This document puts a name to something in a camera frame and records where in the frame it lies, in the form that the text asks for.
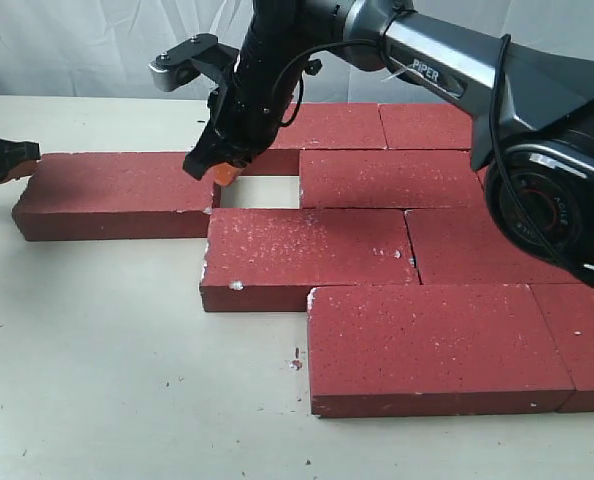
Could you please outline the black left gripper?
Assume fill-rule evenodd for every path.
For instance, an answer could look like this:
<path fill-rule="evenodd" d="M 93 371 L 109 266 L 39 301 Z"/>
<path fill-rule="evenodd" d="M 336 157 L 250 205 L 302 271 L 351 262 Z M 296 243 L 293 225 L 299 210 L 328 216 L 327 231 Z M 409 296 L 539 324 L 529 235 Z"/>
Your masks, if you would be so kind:
<path fill-rule="evenodd" d="M 38 143 L 0 138 L 0 184 L 32 176 L 40 160 Z"/>

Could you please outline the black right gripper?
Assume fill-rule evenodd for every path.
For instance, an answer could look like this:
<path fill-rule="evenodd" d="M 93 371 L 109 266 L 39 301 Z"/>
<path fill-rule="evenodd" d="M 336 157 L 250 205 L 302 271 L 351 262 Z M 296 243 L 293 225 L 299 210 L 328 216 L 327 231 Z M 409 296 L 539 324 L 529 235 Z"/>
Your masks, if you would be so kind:
<path fill-rule="evenodd" d="M 209 121 L 186 154 L 183 170 L 231 185 L 275 141 L 290 104 L 302 101 L 307 58 L 294 49 L 241 49 L 226 78 L 209 95 Z"/>

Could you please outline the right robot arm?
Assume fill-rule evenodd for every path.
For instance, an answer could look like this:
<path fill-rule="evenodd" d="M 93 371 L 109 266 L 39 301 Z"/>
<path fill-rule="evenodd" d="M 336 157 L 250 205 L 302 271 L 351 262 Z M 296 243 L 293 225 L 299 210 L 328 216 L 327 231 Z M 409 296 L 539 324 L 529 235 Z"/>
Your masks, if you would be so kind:
<path fill-rule="evenodd" d="M 594 289 L 594 60 L 438 20 L 409 1 L 255 2 L 237 53 L 214 65 L 209 121 L 184 170 L 243 169 L 266 151 L 324 51 L 466 114 L 471 167 L 485 172 L 496 227 Z"/>

